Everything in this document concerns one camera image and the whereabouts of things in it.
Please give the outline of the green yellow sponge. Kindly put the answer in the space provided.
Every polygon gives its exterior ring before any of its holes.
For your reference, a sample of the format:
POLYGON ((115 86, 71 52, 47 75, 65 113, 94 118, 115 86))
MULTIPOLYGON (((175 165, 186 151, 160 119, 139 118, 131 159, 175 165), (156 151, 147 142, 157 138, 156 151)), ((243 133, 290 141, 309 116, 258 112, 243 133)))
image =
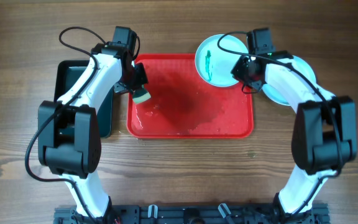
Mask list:
POLYGON ((132 100, 135 104, 143 103, 151 98, 150 93, 145 88, 135 90, 132 95, 132 100))

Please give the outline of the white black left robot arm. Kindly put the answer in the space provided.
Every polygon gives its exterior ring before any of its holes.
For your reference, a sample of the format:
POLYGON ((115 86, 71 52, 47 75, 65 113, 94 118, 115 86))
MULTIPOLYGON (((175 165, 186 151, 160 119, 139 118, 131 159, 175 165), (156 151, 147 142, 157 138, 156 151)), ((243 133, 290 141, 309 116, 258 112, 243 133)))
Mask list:
POLYGON ((133 46, 97 44, 73 86, 39 107, 39 162, 70 187, 76 212, 87 222, 105 221, 111 206, 96 171, 101 158, 97 114, 103 101, 112 91, 140 93, 137 103, 150 98, 144 89, 145 70, 134 63, 136 57, 133 46))

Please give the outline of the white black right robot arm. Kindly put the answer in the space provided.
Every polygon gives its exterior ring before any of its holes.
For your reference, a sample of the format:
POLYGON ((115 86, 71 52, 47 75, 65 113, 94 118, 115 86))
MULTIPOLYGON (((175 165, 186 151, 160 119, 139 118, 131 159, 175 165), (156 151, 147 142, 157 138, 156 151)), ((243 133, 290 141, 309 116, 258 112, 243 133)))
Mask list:
POLYGON ((356 106, 310 78, 310 66, 286 51, 242 54, 231 73, 245 86, 275 89, 296 113, 291 153, 295 167, 277 195, 280 214, 293 219, 311 210, 328 179, 357 155, 356 106))

